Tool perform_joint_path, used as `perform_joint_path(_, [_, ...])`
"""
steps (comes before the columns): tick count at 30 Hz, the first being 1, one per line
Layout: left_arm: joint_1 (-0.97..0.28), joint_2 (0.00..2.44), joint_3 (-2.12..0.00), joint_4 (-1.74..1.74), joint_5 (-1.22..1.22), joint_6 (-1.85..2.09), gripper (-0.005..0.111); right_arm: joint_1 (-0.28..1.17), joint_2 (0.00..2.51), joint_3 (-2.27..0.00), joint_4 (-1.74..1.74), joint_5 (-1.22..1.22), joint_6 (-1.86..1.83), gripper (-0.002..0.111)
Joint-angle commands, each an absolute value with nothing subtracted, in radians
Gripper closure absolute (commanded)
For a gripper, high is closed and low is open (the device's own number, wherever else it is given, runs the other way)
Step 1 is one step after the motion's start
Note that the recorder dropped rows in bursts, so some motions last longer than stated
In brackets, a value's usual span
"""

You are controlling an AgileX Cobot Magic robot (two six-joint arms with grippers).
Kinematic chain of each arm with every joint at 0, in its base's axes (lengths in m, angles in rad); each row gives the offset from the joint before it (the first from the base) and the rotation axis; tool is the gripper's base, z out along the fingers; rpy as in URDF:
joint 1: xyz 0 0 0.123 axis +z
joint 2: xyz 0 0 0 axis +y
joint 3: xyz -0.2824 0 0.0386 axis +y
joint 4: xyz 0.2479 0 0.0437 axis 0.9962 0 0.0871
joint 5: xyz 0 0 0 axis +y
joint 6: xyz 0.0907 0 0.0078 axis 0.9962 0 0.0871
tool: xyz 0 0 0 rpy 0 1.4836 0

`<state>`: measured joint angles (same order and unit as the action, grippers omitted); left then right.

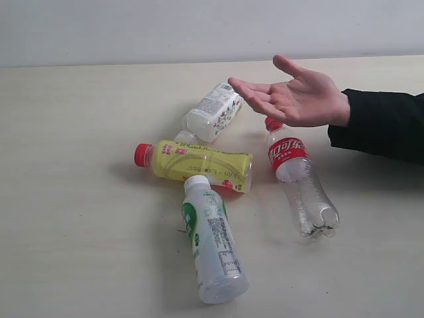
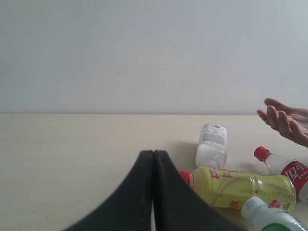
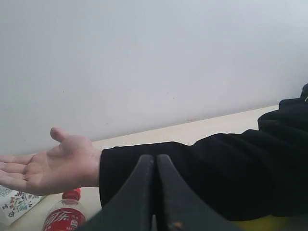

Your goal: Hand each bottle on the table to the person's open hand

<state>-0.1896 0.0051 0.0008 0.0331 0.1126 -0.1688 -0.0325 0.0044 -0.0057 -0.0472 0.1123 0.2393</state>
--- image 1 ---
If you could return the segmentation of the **open human hand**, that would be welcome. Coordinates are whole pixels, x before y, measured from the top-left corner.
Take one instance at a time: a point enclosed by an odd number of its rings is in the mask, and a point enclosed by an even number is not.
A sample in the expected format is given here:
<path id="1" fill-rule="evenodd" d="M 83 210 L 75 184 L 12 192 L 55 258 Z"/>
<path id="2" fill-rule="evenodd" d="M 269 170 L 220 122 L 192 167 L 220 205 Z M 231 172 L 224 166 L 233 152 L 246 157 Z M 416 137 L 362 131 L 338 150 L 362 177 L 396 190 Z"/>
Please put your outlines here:
<path id="1" fill-rule="evenodd" d="M 348 97 L 329 76 L 303 68 L 282 55 L 275 55 L 272 62 L 292 79 L 272 84 L 228 79 L 255 112 L 290 127 L 348 126 Z"/>

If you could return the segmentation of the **black sleeved forearm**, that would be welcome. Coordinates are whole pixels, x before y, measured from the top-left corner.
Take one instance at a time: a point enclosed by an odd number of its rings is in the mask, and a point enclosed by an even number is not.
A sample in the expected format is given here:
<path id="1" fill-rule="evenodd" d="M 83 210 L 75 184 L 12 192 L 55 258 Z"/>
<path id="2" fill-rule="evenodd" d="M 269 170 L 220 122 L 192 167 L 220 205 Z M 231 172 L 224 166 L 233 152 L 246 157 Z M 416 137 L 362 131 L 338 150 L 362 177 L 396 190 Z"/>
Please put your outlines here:
<path id="1" fill-rule="evenodd" d="M 331 146 L 423 164 L 423 94 L 346 89 L 350 119 L 330 125 Z"/>

